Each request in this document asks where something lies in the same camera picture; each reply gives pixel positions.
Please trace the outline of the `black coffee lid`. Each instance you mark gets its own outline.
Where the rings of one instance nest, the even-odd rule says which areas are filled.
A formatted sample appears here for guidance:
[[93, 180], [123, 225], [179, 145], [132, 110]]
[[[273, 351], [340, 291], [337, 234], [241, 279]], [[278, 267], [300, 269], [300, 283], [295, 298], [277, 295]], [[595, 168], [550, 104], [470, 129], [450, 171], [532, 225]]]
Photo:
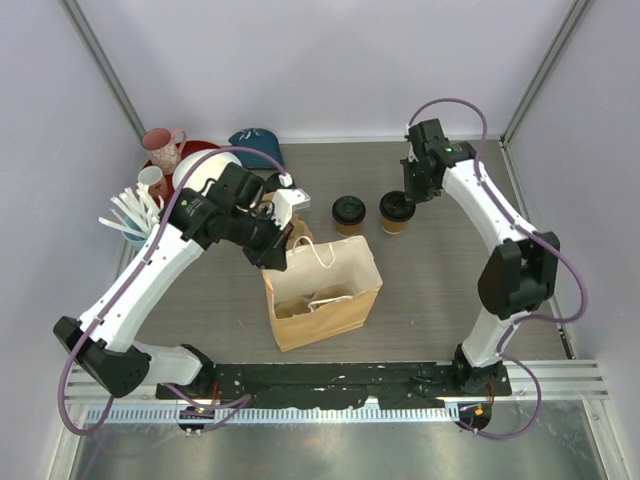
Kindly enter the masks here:
[[366, 217], [366, 206], [360, 198], [345, 195], [334, 201], [331, 213], [333, 219], [341, 225], [358, 225]]
[[381, 215], [392, 222], [409, 221], [416, 211], [416, 205], [411, 203], [404, 192], [389, 191], [379, 201]]

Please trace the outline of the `brown paper cup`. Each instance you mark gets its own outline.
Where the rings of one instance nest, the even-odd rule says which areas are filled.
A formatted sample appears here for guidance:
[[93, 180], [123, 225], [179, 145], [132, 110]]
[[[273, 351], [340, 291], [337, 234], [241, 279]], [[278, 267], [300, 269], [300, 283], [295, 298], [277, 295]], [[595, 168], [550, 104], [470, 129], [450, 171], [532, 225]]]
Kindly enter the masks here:
[[334, 224], [335, 224], [336, 231], [340, 235], [345, 237], [359, 234], [362, 228], [361, 222], [353, 223], [353, 224], [344, 224], [335, 220]]
[[397, 235], [402, 233], [406, 229], [410, 220], [411, 218], [395, 219], [382, 216], [381, 227], [387, 234]]

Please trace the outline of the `brown paper bag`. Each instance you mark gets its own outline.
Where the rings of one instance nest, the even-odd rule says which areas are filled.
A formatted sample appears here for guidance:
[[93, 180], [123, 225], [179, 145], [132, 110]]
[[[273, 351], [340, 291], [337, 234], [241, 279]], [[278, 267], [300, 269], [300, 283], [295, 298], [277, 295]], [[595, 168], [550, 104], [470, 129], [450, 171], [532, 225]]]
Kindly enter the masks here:
[[286, 252], [287, 269], [262, 272], [272, 333], [282, 352], [362, 327], [383, 280], [362, 235]]

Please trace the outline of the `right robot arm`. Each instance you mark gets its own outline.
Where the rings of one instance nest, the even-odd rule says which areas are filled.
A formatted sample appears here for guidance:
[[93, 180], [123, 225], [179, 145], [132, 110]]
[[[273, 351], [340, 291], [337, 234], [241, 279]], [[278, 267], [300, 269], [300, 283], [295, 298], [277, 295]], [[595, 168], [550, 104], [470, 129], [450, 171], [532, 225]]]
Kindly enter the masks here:
[[488, 381], [516, 322], [554, 293], [557, 258], [530, 236], [535, 227], [509, 204], [467, 142], [452, 143], [437, 119], [407, 128], [408, 156], [401, 161], [405, 195], [416, 205], [445, 193], [471, 220], [489, 253], [477, 282], [482, 305], [470, 335], [456, 353], [451, 380], [472, 395]]

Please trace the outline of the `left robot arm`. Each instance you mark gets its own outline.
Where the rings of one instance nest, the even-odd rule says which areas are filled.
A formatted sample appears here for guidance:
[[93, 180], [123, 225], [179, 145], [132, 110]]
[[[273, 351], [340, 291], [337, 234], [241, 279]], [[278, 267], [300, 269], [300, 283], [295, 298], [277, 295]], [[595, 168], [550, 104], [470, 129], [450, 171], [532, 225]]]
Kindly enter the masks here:
[[56, 338], [113, 397], [153, 384], [174, 384], [193, 399], [211, 391], [213, 366], [202, 352], [186, 344], [146, 345], [135, 337], [172, 283], [214, 243], [241, 247], [260, 269], [286, 269], [293, 214], [308, 197], [281, 188], [261, 212], [264, 185], [234, 162], [222, 163], [206, 180], [182, 181], [134, 262], [79, 318], [55, 324]]

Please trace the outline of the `brown pulp cup carrier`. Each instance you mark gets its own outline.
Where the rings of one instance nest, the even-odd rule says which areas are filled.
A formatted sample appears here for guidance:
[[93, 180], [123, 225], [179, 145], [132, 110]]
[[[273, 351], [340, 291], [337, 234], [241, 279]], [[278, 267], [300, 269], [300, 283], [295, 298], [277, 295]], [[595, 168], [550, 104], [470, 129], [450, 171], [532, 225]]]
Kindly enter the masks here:
[[287, 250], [293, 249], [294, 245], [308, 244], [314, 240], [307, 223], [299, 215], [294, 214], [290, 223], [293, 229], [287, 240]]

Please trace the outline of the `stack of black lids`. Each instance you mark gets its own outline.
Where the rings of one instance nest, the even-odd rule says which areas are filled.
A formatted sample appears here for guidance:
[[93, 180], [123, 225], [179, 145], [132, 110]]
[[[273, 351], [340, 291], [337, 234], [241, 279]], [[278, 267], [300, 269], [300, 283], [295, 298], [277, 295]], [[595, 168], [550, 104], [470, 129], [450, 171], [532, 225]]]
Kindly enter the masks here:
[[265, 180], [266, 193], [275, 192], [279, 189], [289, 189], [294, 187], [294, 180], [288, 173], [282, 174], [279, 172], [274, 172]]

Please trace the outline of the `white paper plate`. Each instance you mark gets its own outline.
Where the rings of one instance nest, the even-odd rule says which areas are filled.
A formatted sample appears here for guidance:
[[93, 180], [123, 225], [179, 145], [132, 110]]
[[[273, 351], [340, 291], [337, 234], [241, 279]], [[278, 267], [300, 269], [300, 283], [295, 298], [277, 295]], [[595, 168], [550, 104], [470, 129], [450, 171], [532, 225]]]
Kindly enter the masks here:
[[[192, 153], [185, 157], [176, 167], [172, 174], [172, 186], [176, 188], [183, 180], [188, 171], [204, 156], [213, 152], [213, 149], [205, 149]], [[195, 191], [200, 191], [208, 179], [217, 180], [224, 168], [234, 163], [241, 166], [240, 160], [236, 155], [228, 152], [223, 152], [215, 156], [209, 157], [189, 176], [188, 181], [185, 183], [184, 188], [190, 188]]]

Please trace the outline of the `small pink floral mug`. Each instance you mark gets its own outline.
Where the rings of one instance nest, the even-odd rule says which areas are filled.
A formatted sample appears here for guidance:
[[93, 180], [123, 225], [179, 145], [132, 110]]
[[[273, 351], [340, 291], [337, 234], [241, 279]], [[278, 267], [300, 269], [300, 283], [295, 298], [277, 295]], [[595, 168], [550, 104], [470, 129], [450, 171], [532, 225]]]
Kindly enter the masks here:
[[169, 187], [163, 171], [157, 166], [147, 166], [138, 174], [138, 183], [145, 186], [153, 199], [165, 200], [169, 195]]

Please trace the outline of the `light blue holder cup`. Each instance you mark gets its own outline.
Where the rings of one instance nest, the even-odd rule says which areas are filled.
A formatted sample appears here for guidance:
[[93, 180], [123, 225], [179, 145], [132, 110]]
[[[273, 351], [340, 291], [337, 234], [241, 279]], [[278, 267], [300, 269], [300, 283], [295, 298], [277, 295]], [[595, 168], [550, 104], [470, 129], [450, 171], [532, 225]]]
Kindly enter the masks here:
[[129, 230], [122, 232], [123, 237], [136, 251], [141, 250], [147, 242], [149, 233], [143, 231], [129, 216], [125, 217], [125, 224]]

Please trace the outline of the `tall pink floral mug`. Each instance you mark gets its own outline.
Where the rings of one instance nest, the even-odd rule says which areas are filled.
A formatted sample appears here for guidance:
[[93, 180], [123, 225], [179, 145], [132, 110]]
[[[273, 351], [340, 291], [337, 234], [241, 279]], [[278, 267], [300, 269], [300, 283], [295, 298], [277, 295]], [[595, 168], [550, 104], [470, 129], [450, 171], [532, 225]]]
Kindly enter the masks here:
[[141, 139], [149, 161], [153, 166], [159, 167], [164, 175], [173, 174], [182, 160], [186, 142], [187, 135], [181, 128], [173, 130], [154, 128], [147, 131]]

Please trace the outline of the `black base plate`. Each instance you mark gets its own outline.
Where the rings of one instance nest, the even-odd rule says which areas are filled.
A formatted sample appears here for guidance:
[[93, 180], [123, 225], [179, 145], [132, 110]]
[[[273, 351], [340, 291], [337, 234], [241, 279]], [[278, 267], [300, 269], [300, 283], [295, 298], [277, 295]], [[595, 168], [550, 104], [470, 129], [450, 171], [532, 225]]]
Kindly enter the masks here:
[[158, 385], [156, 397], [229, 403], [248, 395], [252, 408], [343, 410], [361, 408], [370, 397], [382, 409], [401, 409], [440, 406], [448, 397], [512, 394], [503, 365], [465, 384], [460, 376], [452, 365], [436, 362], [217, 364], [190, 385]]

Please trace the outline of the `aluminium rail frame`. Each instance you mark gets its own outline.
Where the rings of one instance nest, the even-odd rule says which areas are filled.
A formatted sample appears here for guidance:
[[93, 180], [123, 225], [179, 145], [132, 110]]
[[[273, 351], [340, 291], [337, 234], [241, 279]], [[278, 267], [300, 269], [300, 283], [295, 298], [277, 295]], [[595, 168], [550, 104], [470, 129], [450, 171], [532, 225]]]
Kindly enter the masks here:
[[504, 363], [487, 385], [463, 391], [436, 362], [220, 364], [204, 397], [189, 403], [151, 385], [109, 404], [107, 392], [74, 368], [64, 405], [80, 428], [175, 424], [193, 433], [223, 419], [235, 425], [446, 422], [486, 416], [502, 402], [605, 400], [591, 360]]

